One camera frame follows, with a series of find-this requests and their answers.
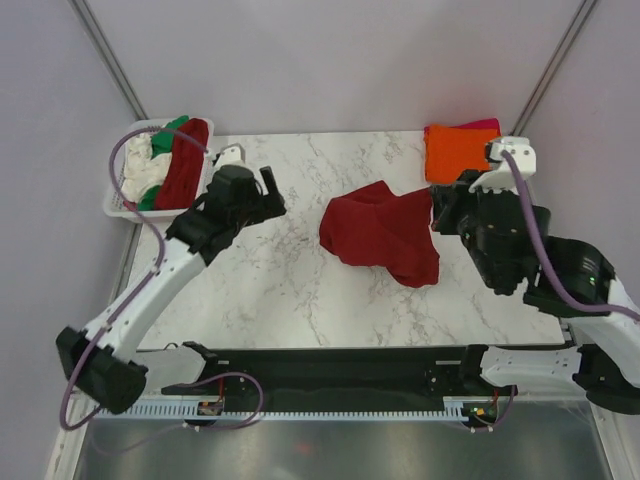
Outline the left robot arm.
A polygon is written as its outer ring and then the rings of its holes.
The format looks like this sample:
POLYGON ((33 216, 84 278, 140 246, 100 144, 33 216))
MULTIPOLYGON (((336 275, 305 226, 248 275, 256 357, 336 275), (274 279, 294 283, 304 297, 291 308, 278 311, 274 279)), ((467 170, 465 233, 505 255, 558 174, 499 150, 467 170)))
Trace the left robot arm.
POLYGON ((140 351, 146 333, 174 297, 229 248, 246 227, 280 217, 285 203, 270 167, 238 164, 216 171, 206 192, 177 216, 156 259, 137 284, 80 330, 64 328, 56 347, 65 377, 112 414, 141 395, 176 384, 208 393, 219 369, 193 347, 140 351))

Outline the dark red t-shirt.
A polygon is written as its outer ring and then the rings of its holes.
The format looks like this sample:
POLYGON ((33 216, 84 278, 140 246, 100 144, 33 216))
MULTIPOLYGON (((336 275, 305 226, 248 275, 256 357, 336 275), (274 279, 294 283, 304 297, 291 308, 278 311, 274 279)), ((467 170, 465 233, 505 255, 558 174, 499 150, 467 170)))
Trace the dark red t-shirt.
POLYGON ((411 288, 439 282, 439 254, 431 238, 427 189, 397 196, 378 181, 331 199, 319 243, 350 266, 383 267, 411 288))

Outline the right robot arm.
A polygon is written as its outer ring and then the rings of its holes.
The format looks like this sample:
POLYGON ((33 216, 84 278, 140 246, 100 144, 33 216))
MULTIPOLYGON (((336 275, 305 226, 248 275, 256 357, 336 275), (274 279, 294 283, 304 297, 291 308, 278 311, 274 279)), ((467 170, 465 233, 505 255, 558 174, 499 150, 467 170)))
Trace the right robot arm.
POLYGON ((548 209, 532 209, 542 245, 561 285, 581 311, 553 288, 537 258, 516 194, 471 192, 478 173, 466 171, 449 186, 432 186, 433 231, 456 236, 484 284, 509 296, 527 285, 524 304, 568 329, 559 347, 467 347, 458 381, 467 392, 486 388, 545 394, 584 394, 609 411, 639 412, 639 310, 611 263, 594 246, 548 235, 548 209))

